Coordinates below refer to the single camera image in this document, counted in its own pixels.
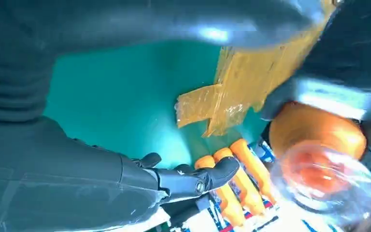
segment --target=plastic bag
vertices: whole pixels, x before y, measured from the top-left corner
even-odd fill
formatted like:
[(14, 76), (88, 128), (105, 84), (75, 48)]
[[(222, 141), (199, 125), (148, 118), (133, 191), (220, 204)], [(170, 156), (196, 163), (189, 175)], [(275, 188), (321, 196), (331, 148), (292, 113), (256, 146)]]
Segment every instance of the plastic bag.
[(345, 225), (371, 214), (371, 173), (349, 155), (315, 145), (289, 150), (271, 178), (281, 207), (303, 218)]

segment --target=orange toy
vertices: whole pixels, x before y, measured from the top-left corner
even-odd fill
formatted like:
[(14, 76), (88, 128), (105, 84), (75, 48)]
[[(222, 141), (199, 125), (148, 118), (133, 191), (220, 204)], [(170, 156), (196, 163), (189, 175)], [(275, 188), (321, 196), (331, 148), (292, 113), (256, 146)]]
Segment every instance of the orange toy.
[(268, 172), (261, 160), (248, 149), (247, 141), (239, 139), (230, 146), (230, 149), (246, 166), (248, 172), (258, 181), (260, 192), (268, 197), (272, 204), (275, 204), (276, 200), (271, 194), (270, 172)]
[(360, 159), (366, 138), (353, 121), (300, 103), (287, 103), (270, 127), (270, 142), (282, 159), (285, 179), (302, 183), (324, 193), (344, 190), (340, 178), (346, 168), (329, 158), (330, 153)]
[[(204, 156), (196, 161), (195, 168), (213, 168), (215, 161), (212, 156)], [(242, 226), (245, 222), (243, 208), (234, 195), (231, 187), (226, 184), (215, 190), (221, 199), (221, 215), (229, 220), (232, 226)]]
[[(218, 162), (224, 157), (233, 157), (233, 155), (229, 148), (222, 148), (213, 157)], [(248, 208), (252, 215), (262, 214), (265, 210), (262, 197), (242, 168), (239, 168), (232, 180), (241, 191), (239, 195), (241, 204)]]

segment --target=teal surface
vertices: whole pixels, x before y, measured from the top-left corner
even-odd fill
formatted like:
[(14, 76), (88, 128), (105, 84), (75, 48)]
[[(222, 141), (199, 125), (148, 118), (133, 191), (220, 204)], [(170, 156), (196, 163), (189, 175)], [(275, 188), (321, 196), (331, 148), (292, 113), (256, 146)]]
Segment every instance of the teal surface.
[(256, 140), (265, 127), (251, 111), (226, 136), (202, 138), (206, 122), (177, 128), (177, 97), (213, 84), (219, 50), (175, 41), (60, 58), (45, 114), (88, 144), (131, 158), (158, 152), (159, 167), (192, 164), (242, 136)]

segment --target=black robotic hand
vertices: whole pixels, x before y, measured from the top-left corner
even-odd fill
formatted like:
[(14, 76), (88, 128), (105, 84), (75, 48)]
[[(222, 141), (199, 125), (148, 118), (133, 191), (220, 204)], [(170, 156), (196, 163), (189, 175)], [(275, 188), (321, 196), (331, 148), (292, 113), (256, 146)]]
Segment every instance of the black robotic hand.
[[(135, 159), (139, 167), (152, 168), (161, 160), (157, 153), (150, 153), (143, 159)], [(167, 196), (160, 203), (172, 203), (190, 198), (197, 198), (204, 193), (225, 185), (240, 167), (235, 158), (227, 157), (219, 161), (214, 168), (202, 168), (185, 172), (181, 168), (146, 169), (158, 182), (158, 189)]]
[(235, 159), (191, 173), (153, 168), (68, 138), (53, 120), (0, 123), (0, 231), (104, 230), (149, 219), (163, 203), (226, 184)]

